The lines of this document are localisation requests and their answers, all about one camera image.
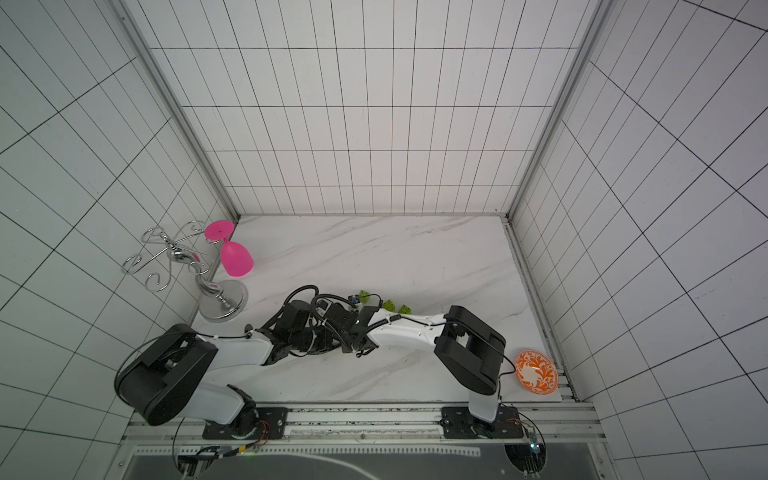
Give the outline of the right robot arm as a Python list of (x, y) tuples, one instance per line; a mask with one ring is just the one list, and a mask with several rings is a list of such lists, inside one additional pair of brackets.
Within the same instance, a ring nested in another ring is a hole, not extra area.
[(319, 315), (347, 353), (364, 356), (378, 348), (433, 353), (468, 391), (469, 414), (486, 425), (497, 419), (506, 340), (468, 309), (454, 305), (443, 315), (418, 316), (380, 306), (349, 310), (322, 300)]

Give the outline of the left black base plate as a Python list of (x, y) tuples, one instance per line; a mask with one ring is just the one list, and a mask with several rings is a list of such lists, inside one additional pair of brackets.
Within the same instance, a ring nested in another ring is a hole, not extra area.
[(205, 440), (263, 441), (282, 439), (289, 410), (284, 407), (257, 407), (246, 410), (231, 424), (207, 422)]

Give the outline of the aluminium mounting rail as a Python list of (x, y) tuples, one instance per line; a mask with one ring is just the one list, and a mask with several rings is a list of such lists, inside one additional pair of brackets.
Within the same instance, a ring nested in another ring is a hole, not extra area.
[(547, 445), (605, 443), (588, 403), (518, 403), (519, 419), (500, 409), (494, 427), (477, 427), (466, 413), (446, 415), (440, 403), (292, 403), (270, 422), (266, 447), (522, 443), (531, 433)]

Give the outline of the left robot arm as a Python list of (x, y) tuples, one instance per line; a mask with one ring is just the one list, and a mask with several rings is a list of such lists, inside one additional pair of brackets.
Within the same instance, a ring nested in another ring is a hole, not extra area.
[(284, 304), (262, 327), (248, 324), (240, 335), (203, 334), (179, 323), (141, 345), (118, 368), (113, 387), (119, 399), (151, 426), (177, 417), (206, 421), (232, 438), (256, 434), (256, 401), (243, 389), (215, 385), (213, 370), (270, 366), (291, 356), (320, 355), (340, 346), (317, 324), (310, 305)]

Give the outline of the orange white patterned bowl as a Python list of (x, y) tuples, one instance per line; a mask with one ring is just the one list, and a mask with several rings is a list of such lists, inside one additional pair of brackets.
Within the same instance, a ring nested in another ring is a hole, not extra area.
[(522, 350), (515, 359), (515, 375), (524, 389), (546, 396), (559, 387), (559, 374), (553, 361), (536, 350)]

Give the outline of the pink plastic wine glass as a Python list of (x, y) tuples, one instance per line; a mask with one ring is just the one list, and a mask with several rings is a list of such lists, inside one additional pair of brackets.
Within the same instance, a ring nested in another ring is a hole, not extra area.
[(219, 220), (204, 229), (204, 236), (211, 242), (222, 242), (220, 260), (228, 275), (243, 277), (254, 267), (254, 260), (248, 249), (229, 237), (234, 233), (235, 225), (228, 220)]

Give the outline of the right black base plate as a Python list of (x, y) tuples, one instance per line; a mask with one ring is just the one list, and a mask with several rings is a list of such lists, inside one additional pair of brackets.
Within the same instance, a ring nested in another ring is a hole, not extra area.
[(500, 406), (492, 421), (472, 416), (467, 407), (443, 407), (439, 425), (443, 436), (453, 440), (521, 439), (526, 436), (518, 410)]

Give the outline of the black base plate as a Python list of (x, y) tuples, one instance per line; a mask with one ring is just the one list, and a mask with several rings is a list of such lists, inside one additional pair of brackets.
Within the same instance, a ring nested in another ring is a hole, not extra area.
[(207, 422), (205, 440), (263, 441), (282, 439), (289, 410), (284, 407), (257, 407), (246, 410), (231, 424)]
[(472, 416), (467, 407), (443, 407), (439, 425), (443, 436), (453, 440), (521, 439), (526, 436), (518, 410), (500, 406), (492, 421)]

